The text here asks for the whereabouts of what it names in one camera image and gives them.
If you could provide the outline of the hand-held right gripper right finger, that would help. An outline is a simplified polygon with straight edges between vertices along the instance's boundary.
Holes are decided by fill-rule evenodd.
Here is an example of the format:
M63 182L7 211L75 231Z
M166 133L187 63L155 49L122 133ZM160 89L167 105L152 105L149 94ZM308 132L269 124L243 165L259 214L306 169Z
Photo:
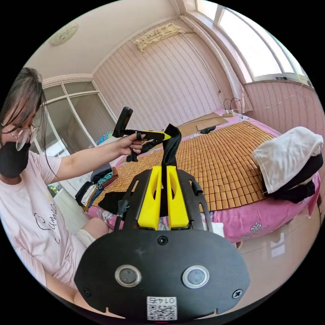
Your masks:
M177 169L175 166L167 166L166 172L169 229L186 229L189 218Z

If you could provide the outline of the person's left hand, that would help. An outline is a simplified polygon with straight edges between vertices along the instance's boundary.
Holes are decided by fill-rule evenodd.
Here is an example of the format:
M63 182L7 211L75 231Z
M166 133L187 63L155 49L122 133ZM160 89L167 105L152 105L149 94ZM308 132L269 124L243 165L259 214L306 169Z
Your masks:
M120 156L131 155L133 152L139 155L144 144L144 134L134 133L129 136L124 136L118 140L118 152Z

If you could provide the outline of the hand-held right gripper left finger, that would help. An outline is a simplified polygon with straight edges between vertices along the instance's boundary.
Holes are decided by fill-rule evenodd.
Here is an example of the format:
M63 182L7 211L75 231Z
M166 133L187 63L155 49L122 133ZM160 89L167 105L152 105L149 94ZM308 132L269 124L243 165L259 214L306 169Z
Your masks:
M158 229L161 204L161 177L161 167L153 166L138 217L138 225L140 228Z

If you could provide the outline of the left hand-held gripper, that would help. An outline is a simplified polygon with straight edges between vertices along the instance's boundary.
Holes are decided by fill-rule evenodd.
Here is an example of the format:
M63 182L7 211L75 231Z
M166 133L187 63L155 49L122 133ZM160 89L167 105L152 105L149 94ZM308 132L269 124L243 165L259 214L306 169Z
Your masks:
M124 136L129 136L134 133L138 134L138 138L144 140L143 148L141 150L141 154L146 153L150 149L154 148L155 146L161 144L164 140L169 140L171 138L170 135L166 134L165 132L160 131L143 131L143 130L135 130L135 129L115 129L113 132L113 137L117 138L118 140ZM118 152L118 140L113 142L113 159L117 159L120 156ZM131 155L126 155L128 162L137 162L138 156L136 153L132 153Z

